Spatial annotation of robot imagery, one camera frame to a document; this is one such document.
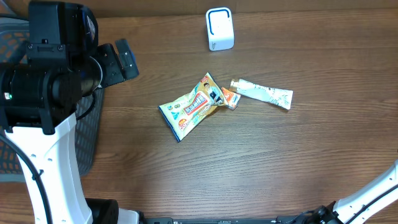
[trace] gray mesh basket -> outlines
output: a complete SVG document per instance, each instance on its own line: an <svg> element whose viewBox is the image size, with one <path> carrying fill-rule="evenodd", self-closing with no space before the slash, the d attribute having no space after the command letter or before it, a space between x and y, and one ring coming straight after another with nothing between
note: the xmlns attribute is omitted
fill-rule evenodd
<svg viewBox="0 0 398 224"><path fill-rule="evenodd" d="M17 19L0 18L0 62L7 62L14 50L29 38L29 23ZM95 108L76 125L75 149L80 175L86 175L93 165L98 125L104 100L104 90L96 90ZM93 98L78 102L76 117L84 113ZM17 156L0 141L0 182L25 181Z"/></svg>

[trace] white plug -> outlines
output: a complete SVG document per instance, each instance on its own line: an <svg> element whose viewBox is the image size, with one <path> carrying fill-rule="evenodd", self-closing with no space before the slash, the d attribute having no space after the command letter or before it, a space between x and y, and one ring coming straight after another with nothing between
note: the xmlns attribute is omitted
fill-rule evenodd
<svg viewBox="0 0 398 224"><path fill-rule="evenodd" d="M207 34L211 51L231 49L234 46L232 13L227 7L206 12Z"/></svg>

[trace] cartoon logo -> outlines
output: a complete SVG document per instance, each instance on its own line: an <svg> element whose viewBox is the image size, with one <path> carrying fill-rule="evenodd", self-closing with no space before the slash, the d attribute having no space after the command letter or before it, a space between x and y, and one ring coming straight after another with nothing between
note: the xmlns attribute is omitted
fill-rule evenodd
<svg viewBox="0 0 398 224"><path fill-rule="evenodd" d="M174 120L176 120L178 118L179 114L180 113L172 112Z"/></svg>
<svg viewBox="0 0 398 224"><path fill-rule="evenodd" d="M184 130L187 127L187 125L188 125L187 119L181 119L178 122L178 126L179 126L181 131Z"/></svg>
<svg viewBox="0 0 398 224"><path fill-rule="evenodd" d="M191 105L184 108L184 111L186 112L187 115L191 115L196 110L205 105L207 102L208 100L201 94L201 92L198 92Z"/></svg>

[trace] white tube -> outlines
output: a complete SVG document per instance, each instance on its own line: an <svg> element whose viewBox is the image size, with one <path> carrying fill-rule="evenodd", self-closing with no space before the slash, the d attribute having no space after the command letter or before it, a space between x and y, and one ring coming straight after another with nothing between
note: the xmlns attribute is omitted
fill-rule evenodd
<svg viewBox="0 0 398 224"><path fill-rule="evenodd" d="M243 79L238 81L232 79L229 90L256 100L272 103L287 110L290 109L293 97L292 90L264 87Z"/></svg>

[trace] toothpaste tube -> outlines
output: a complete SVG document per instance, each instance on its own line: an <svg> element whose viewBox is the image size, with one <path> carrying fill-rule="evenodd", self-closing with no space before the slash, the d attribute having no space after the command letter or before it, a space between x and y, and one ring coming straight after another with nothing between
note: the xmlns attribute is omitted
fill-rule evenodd
<svg viewBox="0 0 398 224"><path fill-rule="evenodd" d="M221 87L221 90L223 91L224 97L227 102L226 106L231 110L235 110L235 108L238 106L239 100L241 99L241 95L229 91L224 87Z"/></svg>
<svg viewBox="0 0 398 224"><path fill-rule="evenodd" d="M232 79L229 90L256 100L272 103L287 110L290 109L292 104L292 90L264 87L243 79Z"/></svg>
<svg viewBox="0 0 398 224"><path fill-rule="evenodd" d="M213 77L207 73L194 89L173 102L159 106L160 112L180 142L196 125L227 101Z"/></svg>

